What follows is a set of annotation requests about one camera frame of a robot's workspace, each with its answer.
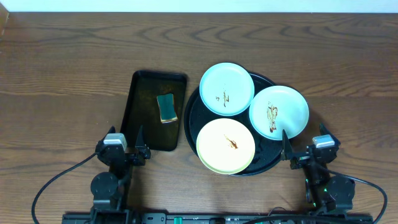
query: black tray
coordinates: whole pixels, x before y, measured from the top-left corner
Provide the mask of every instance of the black tray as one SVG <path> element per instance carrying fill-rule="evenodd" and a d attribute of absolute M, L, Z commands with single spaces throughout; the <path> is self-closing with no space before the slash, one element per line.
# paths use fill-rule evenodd
<path fill-rule="evenodd" d="M 261 90 L 274 86 L 275 83 L 261 75 L 251 73 L 250 76 L 254 82 L 254 94 Z M 280 161 L 280 152 L 282 151 L 282 141 L 273 141 L 261 136 L 251 125 L 249 119 L 249 108 L 242 113 L 224 117 L 211 112 L 202 102 L 199 94 L 199 87 L 192 93 L 188 100 L 184 114 L 185 135 L 192 151 L 198 155 L 196 141 L 199 131 L 205 124 L 218 118 L 231 118 L 245 125 L 253 135 L 256 144 L 256 153 L 250 165 L 243 171 L 233 174 L 237 176 L 256 175 L 274 167 Z"/>
<path fill-rule="evenodd" d="M 185 75 L 136 71 L 132 76 L 120 130 L 126 137 L 127 145 L 135 146 L 139 127 L 143 125 L 145 142 L 150 149 L 173 151 L 177 147 L 186 87 Z M 156 97 L 168 93 L 174 94 L 178 121 L 162 124 Z"/>

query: cream plate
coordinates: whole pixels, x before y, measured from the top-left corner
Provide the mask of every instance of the cream plate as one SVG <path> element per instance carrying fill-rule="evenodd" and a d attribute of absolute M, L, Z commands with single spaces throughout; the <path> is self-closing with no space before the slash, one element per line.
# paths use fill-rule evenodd
<path fill-rule="evenodd" d="M 254 139 L 243 124 L 233 119 L 210 121 L 199 132 L 197 152 L 207 168 L 219 174 L 235 174 L 253 160 Z"/>

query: white plate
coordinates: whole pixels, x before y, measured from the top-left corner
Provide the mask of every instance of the white plate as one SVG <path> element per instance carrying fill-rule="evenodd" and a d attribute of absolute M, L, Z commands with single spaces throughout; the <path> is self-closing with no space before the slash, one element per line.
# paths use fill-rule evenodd
<path fill-rule="evenodd" d="M 219 63 L 210 67 L 200 80 L 200 98 L 206 107 L 219 115 L 232 116 L 250 106 L 254 83 L 239 65 Z"/>
<path fill-rule="evenodd" d="M 197 138 L 200 160 L 219 174 L 235 174 L 244 170 L 253 160 L 255 148 L 247 127 L 228 118 L 210 121 Z"/>
<path fill-rule="evenodd" d="M 309 114 L 304 97 L 286 86 L 272 86 L 260 91 L 249 109 L 254 129 L 271 140 L 282 140 L 283 129 L 289 139 L 300 134 L 308 123 Z"/>

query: black round tray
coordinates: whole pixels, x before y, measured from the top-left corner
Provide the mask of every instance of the black round tray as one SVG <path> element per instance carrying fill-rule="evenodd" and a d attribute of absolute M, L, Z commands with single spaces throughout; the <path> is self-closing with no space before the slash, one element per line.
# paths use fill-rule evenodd
<path fill-rule="evenodd" d="M 275 85 L 273 81 L 261 75 L 251 73 L 250 76 L 254 82 L 254 95 L 267 87 Z M 233 175 L 245 176 L 260 174 L 274 167 L 280 161 L 282 141 L 273 141 L 261 136 L 250 123 L 249 108 L 238 115 L 230 117 L 215 114 L 203 104 L 199 94 L 199 87 L 189 98 L 184 113 L 185 135 L 192 151 L 196 155 L 198 155 L 196 141 L 199 131 L 205 124 L 218 118 L 231 118 L 245 125 L 253 135 L 256 144 L 256 153 L 252 162 L 246 169 Z"/>

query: plate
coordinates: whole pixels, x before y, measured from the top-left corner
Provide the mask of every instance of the plate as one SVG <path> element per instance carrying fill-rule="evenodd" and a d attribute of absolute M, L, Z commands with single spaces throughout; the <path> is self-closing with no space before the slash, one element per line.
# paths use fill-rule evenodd
<path fill-rule="evenodd" d="M 274 86 L 275 83 L 269 78 L 249 72 L 254 82 L 254 94 L 256 95 L 261 90 Z M 193 91 L 187 105 L 185 106 L 184 112 L 184 130 L 185 136 L 187 137 L 188 143 L 192 151 L 198 155 L 197 152 L 197 138 L 200 130 L 210 121 L 215 119 L 225 118 L 224 116 L 218 115 L 210 111 L 200 98 L 199 86 Z M 257 175 L 265 172 L 274 167 L 280 161 L 280 152 L 282 151 L 282 141 L 273 141 L 260 135 L 252 126 L 249 119 L 249 108 L 240 114 L 228 117 L 239 121 L 251 132 L 254 143 L 256 145 L 256 152 L 251 163 L 246 169 L 238 172 L 236 176 L 250 176 Z"/>
<path fill-rule="evenodd" d="M 202 76 L 199 92 L 210 111 L 222 116 L 233 116 L 250 106 L 254 84 L 244 68 L 233 63 L 219 63 Z"/>
<path fill-rule="evenodd" d="M 287 137 L 300 134 L 308 123 L 309 108 L 304 97 L 287 86 L 271 86 L 260 91 L 249 108 L 249 118 L 254 129 L 271 140 L 282 140 L 282 130 Z"/>
<path fill-rule="evenodd" d="M 219 174 L 235 174 L 244 170 L 253 160 L 255 148 L 248 128 L 228 118 L 207 123 L 197 139 L 200 160 Z"/>

